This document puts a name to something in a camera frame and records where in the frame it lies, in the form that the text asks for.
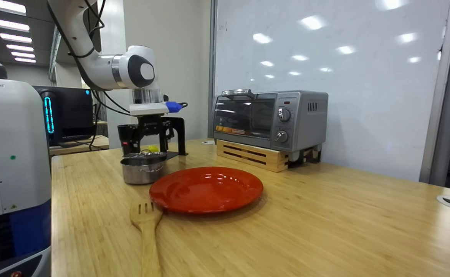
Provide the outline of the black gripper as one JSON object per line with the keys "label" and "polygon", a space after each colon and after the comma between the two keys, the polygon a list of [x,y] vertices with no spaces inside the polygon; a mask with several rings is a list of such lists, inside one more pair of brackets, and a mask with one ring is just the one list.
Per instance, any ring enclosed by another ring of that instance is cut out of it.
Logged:
{"label": "black gripper", "polygon": [[144,139],[145,136],[159,136],[160,153],[168,153],[170,138],[167,134],[173,127],[174,127],[173,118],[164,118],[164,116],[139,118],[139,124],[136,125],[133,136],[128,139],[127,154],[140,153],[140,142],[142,142],[140,139]]}

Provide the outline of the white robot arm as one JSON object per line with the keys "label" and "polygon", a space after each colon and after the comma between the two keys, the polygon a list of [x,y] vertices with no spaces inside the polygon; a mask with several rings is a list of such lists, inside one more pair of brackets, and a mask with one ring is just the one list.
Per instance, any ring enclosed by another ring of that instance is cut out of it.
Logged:
{"label": "white robot arm", "polygon": [[125,54],[102,54],[96,48],[93,34],[105,27],[104,7],[97,8],[97,0],[48,0],[48,10],[91,90],[154,88],[156,57],[150,48],[130,47]]}

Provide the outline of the white and blue robot base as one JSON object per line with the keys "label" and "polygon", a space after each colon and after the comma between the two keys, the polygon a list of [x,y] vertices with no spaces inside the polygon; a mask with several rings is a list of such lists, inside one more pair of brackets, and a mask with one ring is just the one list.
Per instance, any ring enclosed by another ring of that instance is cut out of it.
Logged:
{"label": "white and blue robot base", "polygon": [[39,93],[0,79],[0,277],[45,277],[51,170]]}

